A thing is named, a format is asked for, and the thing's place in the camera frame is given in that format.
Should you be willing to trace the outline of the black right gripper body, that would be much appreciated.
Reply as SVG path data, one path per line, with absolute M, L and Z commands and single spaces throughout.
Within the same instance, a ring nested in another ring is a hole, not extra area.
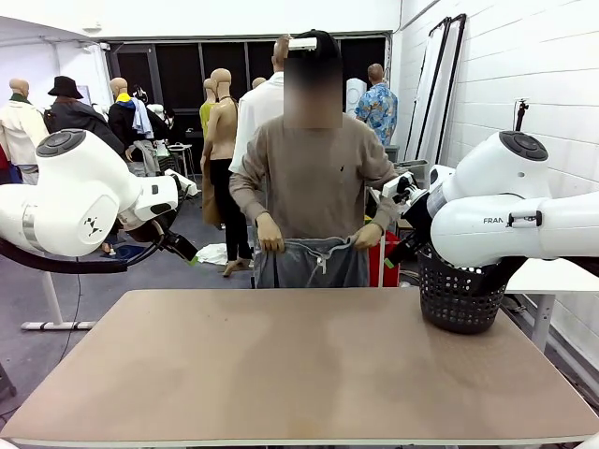
M 436 211 L 438 211 L 438 189 L 423 190 L 419 188 L 406 188 L 406 209 L 402 213 L 403 220 L 407 221 L 416 232 L 419 239 L 431 240 L 431 224 Z

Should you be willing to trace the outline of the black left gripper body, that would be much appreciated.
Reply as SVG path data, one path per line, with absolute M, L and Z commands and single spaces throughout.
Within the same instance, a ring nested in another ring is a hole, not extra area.
M 187 240 L 184 236 L 171 231 L 170 223 L 162 217 L 153 219 L 153 223 L 158 231 L 159 242 L 157 244 L 159 251 L 168 251 L 170 253 L 186 253 Z

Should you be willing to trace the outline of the person's left hand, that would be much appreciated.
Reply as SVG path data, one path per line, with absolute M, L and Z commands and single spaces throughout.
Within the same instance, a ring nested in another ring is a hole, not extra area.
M 369 222 L 361 227 L 352 237 L 354 247 L 358 250 L 367 250 L 376 246 L 383 237 L 383 228 L 374 222 Z

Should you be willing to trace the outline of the person's right hand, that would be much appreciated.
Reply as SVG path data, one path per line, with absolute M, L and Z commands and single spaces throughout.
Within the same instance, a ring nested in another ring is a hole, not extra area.
M 256 217 L 256 232 L 262 251 L 281 253 L 285 250 L 282 232 L 269 213 Z

